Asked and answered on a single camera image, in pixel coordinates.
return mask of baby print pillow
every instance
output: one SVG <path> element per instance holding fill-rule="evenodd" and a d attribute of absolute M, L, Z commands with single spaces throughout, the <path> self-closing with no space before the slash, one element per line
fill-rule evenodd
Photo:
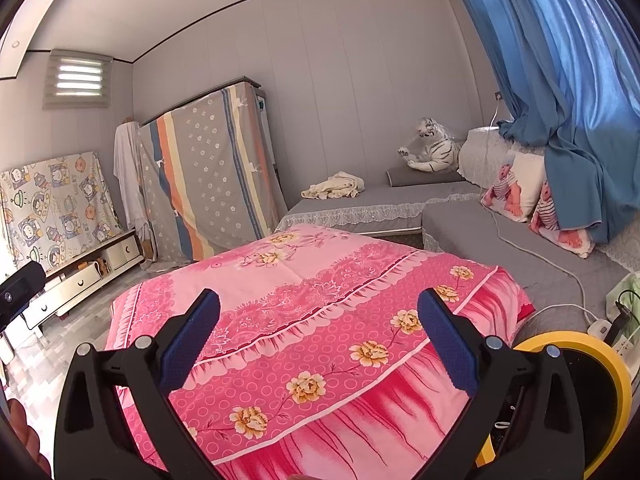
<path fill-rule="evenodd" d="M 538 202 L 544 179 L 543 156 L 509 150 L 481 202 L 511 220 L 526 222 Z"/>
<path fill-rule="evenodd" d="M 551 188 L 546 179 L 542 184 L 540 201 L 533 213 L 529 229 L 581 258 L 586 258 L 593 251 L 594 243 L 585 229 L 560 229 Z"/>

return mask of blue gripper pad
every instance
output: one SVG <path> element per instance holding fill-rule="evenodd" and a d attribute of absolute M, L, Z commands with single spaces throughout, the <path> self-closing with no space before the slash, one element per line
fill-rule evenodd
<path fill-rule="evenodd" d="M 452 316 L 433 289 L 420 293 L 420 323 L 431 339 L 453 385 L 472 397 L 479 387 L 476 356 L 453 324 Z"/>
<path fill-rule="evenodd" d="M 160 357 L 158 390 L 165 396 L 181 388 L 187 380 L 191 367 L 220 319 L 220 298 L 206 288 L 183 316 L 188 316 L 187 320 Z M 179 318 L 171 318 L 167 323 Z"/>

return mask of pink bedspread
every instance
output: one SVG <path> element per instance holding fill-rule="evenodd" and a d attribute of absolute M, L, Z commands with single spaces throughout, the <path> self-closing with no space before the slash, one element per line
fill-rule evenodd
<path fill-rule="evenodd" d="M 303 224 L 128 290 L 107 348 L 156 334 L 212 288 L 220 322 L 170 400 L 226 478 L 411 478 L 467 401 L 417 319 L 430 286 L 507 341 L 532 311 L 500 267 Z M 162 465 L 120 397 L 143 457 Z"/>

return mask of window blind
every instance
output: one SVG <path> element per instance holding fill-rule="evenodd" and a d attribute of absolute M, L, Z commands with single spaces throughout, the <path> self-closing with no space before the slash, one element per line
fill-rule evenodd
<path fill-rule="evenodd" d="M 43 108 L 109 107 L 112 62 L 107 56 L 52 50 Z"/>

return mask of stuffed tiger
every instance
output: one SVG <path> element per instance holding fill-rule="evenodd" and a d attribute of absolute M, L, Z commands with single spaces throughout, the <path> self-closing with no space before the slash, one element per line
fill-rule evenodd
<path fill-rule="evenodd" d="M 423 118 L 417 133 L 407 146 L 398 150 L 410 168 L 428 173 L 458 168 L 460 145 L 449 139 L 444 126 Z"/>

